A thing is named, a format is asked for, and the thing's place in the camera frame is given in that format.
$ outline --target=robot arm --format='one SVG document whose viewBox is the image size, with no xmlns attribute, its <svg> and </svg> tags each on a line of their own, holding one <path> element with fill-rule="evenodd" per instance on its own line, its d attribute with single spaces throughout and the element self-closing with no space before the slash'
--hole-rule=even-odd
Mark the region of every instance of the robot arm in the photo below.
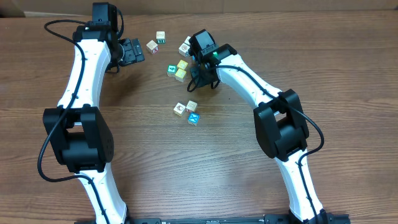
<svg viewBox="0 0 398 224">
<path fill-rule="evenodd" d="M 95 210 L 97 224 L 107 223 L 105 216 L 109 223 L 118 224 L 126 223 L 128 218 L 127 206 L 119 195 L 111 170 L 113 137 L 98 109 L 104 73 L 112 67 L 119 71 L 119 66 L 145 59 L 137 39 L 119 39 L 122 31 L 118 32 L 116 11 L 111 4 L 94 3 L 93 21 L 79 26 L 73 33 L 73 40 L 84 51 L 85 69 L 65 122 L 56 126 L 50 138 L 58 163 L 67 165 L 75 175 L 85 175 L 93 180 L 98 195 L 91 183 L 79 177 Z M 75 61 L 67 89 L 57 108 L 44 111 L 47 134 L 71 101 L 80 76 L 81 58 L 80 50 L 75 47 Z M 83 126 L 83 132 L 69 133 L 68 129 L 74 126 Z M 101 212 L 99 202 L 106 214 Z"/>
<path fill-rule="evenodd" d="M 230 55 L 224 58 L 223 60 L 221 60 L 221 63 L 219 65 L 233 65 L 243 68 L 275 97 L 278 97 L 278 93 L 281 92 L 279 89 L 266 83 L 263 79 L 256 75 L 243 62 L 239 54 Z M 264 95 L 259 87 L 255 85 L 253 81 L 244 73 L 234 70 L 232 68 L 218 68 L 216 72 L 219 80 L 233 88 L 240 96 L 242 96 L 242 98 L 251 106 L 252 109 L 257 108 L 260 103 L 268 103 L 272 100 L 272 98 L 270 98 L 269 96 Z M 306 152 L 307 150 L 298 150 L 297 152 L 291 154 L 288 158 L 288 161 L 286 162 L 281 161 L 276 157 L 274 158 L 279 166 L 280 172 L 282 173 L 287 193 L 289 194 L 290 211 L 301 222 L 304 220 L 311 220 L 314 217 L 310 202 L 307 199 L 307 194 L 303 186 L 299 167 L 297 166 L 300 156 Z M 302 164 L 305 182 L 310 192 L 310 196 L 315 206 L 315 210 L 317 211 L 317 214 L 319 214 L 322 209 L 322 204 L 317 198 L 317 195 L 313 188 L 306 157 L 303 159 Z"/>
<path fill-rule="evenodd" d="M 257 140 L 263 151 L 269 157 L 274 158 L 279 166 L 289 194 L 291 213 L 300 222 L 313 219 L 315 215 L 307 198 L 297 165 L 301 155 L 307 152 L 305 139 L 308 137 L 308 128 L 305 120 L 294 116 L 295 113 L 281 108 L 276 100 L 265 95 L 245 73 L 233 68 L 225 68 L 225 66 L 242 68 L 274 98 L 281 97 L 280 100 L 302 112 L 298 96 L 292 90 L 282 93 L 280 89 L 266 83 L 243 62 L 235 49 L 229 45 L 218 47 L 212 36 L 205 30 L 193 35 L 190 39 L 190 45 L 190 53 L 199 64 L 197 68 L 191 69 L 192 78 L 197 81 L 196 85 L 203 86 L 219 80 L 233 88 L 250 105 L 254 110 Z M 215 72 L 201 71 L 200 65 L 208 70 L 216 68 Z M 207 78 L 201 79 L 196 77 L 198 75 Z M 287 112 L 287 117 L 277 122 L 274 115 L 278 112 Z M 303 159 L 302 165 L 305 183 L 318 215 L 323 208 L 316 196 L 306 157 Z"/>
</svg>

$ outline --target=yellow block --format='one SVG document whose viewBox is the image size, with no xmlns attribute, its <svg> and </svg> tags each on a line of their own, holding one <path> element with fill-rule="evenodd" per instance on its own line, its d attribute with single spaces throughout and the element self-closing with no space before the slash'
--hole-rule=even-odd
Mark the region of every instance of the yellow block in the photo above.
<svg viewBox="0 0 398 224">
<path fill-rule="evenodd" d="M 188 62 L 185 62 L 183 60 L 180 60 L 180 62 L 178 63 L 177 67 L 181 68 L 182 70 L 185 70 L 185 68 L 188 66 Z"/>
<path fill-rule="evenodd" d="M 177 72 L 175 73 L 175 79 L 180 82 L 184 82 L 186 76 L 187 76 L 187 72 L 182 70 L 181 68 L 179 68 L 177 70 Z"/>
</svg>

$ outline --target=cube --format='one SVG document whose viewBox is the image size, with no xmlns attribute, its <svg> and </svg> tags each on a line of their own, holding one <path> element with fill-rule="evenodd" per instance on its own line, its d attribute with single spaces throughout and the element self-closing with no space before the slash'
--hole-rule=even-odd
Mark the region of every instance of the cube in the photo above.
<svg viewBox="0 0 398 224">
<path fill-rule="evenodd" d="M 157 44 L 153 40 L 149 41 L 149 43 L 147 44 L 147 49 L 151 54 L 159 51 Z"/>
<path fill-rule="evenodd" d="M 182 105 L 181 103 L 177 103 L 177 105 L 174 108 L 174 113 L 179 116 L 182 116 L 184 114 L 184 111 L 185 111 L 185 106 Z"/>
<path fill-rule="evenodd" d="M 187 72 L 179 68 L 174 76 L 176 80 L 184 82 L 185 78 L 187 77 Z"/>
<path fill-rule="evenodd" d="M 166 44 L 166 34 L 164 31 L 156 32 L 156 41 L 158 44 Z"/>
<path fill-rule="evenodd" d="M 191 39 L 190 36 L 188 36 L 188 37 L 185 39 L 184 44 L 187 44 L 188 46 L 190 46 L 190 44 L 189 44 L 189 39 Z"/>
<path fill-rule="evenodd" d="M 184 57 L 187 57 L 187 56 L 189 56 L 189 45 L 187 45 L 187 44 L 182 44 L 179 48 L 178 48 L 178 52 L 182 55 L 182 56 L 184 56 Z"/>
<path fill-rule="evenodd" d="M 199 118 L 199 114 L 191 113 L 188 117 L 188 123 L 196 126 L 198 124 Z"/>
<path fill-rule="evenodd" d="M 174 77 L 176 71 L 177 71 L 176 65 L 169 65 L 169 67 L 167 68 L 167 75 L 170 77 Z"/>
<path fill-rule="evenodd" d="M 195 112 L 195 110 L 197 110 L 198 104 L 195 103 L 194 101 L 189 101 L 187 104 L 187 107 L 185 107 L 185 111 L 192 113 Z"/>
<path fill-rule="evenodd" d="M 177 64 L 178 68 L 181 68 L 182 70 L 185 70 L 185 68 L 188 66 L 188 62 L 185 62 L 183 60 L 180 60 L 180 62 Z"/>
</svg>

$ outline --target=blue block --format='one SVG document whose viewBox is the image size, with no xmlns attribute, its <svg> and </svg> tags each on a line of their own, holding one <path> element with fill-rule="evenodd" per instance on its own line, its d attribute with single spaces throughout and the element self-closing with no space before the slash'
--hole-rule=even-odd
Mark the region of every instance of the blue block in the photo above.
<svg viewBox="0 0 398 224">
<path fill-rule="evenodd" d="M 196 126 L 198 124 L 199 118 L 199 114 L 191 113 L 188 117 L 188 123 Z"/>
</svg>

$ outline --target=green block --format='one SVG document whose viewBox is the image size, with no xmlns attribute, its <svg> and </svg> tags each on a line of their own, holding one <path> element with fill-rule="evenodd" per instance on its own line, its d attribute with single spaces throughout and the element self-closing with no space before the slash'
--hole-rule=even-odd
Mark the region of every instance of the green block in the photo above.
<svg viewBox="0 0 398 224">
<path fill-rule="evenodd" d="M 177 66 L 176 65 L 169 65 L 169 67 L 167 67 L 167 75 L 168 76 L 174 77 L 176 72 L 177 72 Z"/>
</svg>

